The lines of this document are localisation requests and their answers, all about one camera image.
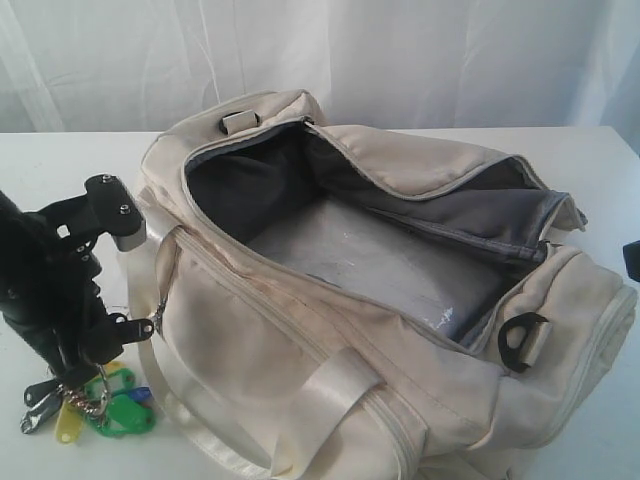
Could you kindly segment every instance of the green key tag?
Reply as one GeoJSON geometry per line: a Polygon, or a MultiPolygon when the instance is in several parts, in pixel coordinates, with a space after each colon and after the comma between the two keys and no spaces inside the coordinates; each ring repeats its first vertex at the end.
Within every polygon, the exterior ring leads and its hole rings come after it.
{"type": "MultiPolygon", "coordinates": [[[[136,376],[128,368],[120,368],[115,372],[107,375],[109,387],[111,388],[112,395],[119,395],[120,393],[127,392],[136,386],[136,376]]],[[[84,386],[84,391],[87,397],[91,401],[100,400],[102,395],[102,380],[100,377],[96,377],[84,386]]]]}
{"type": "Polygon", "coordinates": [[[102,421],[87,419],[89,424],[105,437],[143,434],[156,424],[153,410],[131,400],[127,395],[113,397],[102,421]]]}

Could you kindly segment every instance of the bag strap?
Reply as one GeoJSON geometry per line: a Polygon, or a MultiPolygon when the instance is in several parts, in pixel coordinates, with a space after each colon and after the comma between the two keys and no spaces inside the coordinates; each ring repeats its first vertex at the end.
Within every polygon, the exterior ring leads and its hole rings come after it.
{"type": "MultiPolygon", "coordinates": [[[[148,240],[128,254],[126,265],[130,308],[136,317],[163,309],[177,254],[176,246],[166,240],[179,226],[161,208],[142,206],[141,210],[148,240]],[[167,272],[164,275],[156,269],[160,263],[165,263],[166,268],[161,269],[167,272]]],[[[344,348],[332,355],[302,385],[283,415],[272,464],[266,469],[229,447],[178,399],[158,365],[150,340],[140,343],[138,352],[149,386],[167,417],[215,462],[253,480],[300,478],[360,398],[382,383],[354,349],[344,348]]]]}

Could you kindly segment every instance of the white backdrop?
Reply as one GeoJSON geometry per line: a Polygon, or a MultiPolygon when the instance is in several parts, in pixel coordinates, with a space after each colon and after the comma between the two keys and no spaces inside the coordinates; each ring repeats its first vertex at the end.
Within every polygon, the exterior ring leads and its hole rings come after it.
{"type": "Polygon", "coordinates": [[[640,0],[0,0],[0,131],[306,88],[335,123],[607,124],[640,151],[639,44],[640,0]]]}

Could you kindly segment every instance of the table surface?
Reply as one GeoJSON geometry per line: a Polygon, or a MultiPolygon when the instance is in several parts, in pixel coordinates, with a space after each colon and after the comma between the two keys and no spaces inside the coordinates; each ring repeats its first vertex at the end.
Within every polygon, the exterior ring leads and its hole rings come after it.
{"type": "MultiPolygon", "coordinates": [[[[640,160],[609,127],[411,130],[406,133],[476,143],[526,156],[553,189],[569,191],[589,218],[586,233],[567,243],[624,275],[622,245],[640,239],[640,160]]],[[[97,173],[133,185],[140,159],[156,133],[0,134],[0,189],[23,210],[84,193],[97,173]]],[[[108,308],[126,306],[115,248],[103,238],[96,254],[104,271],[97,281],[108,308]]],[[[640,337],[631,330],[611,373],[575,414],[566,430],[543,449],[528,478],[636,479],[640,472],[640,337]]],[[[132,348],[125,362],[139,372],[132,348]]],[[[231,479],[162,420],[153,433],[110,440],[85,430],[74,445],[53,438],[53,423],[22,435],[22,392],[45,378],[46,367],[0,322],[0,472],[3,478],[231,479]]]]}

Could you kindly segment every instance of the yellow key tag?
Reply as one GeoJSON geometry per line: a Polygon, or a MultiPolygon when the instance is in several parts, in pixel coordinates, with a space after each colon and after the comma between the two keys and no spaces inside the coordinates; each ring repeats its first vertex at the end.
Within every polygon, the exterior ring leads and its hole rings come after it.
{"type": "Polygon", "coordinates": [[[82,414],[65,400],[60,409],[58,421],[56,422],[56,440],[65,445],[74,443],[78,440],[83,426],[84,418],[82,414]]]}

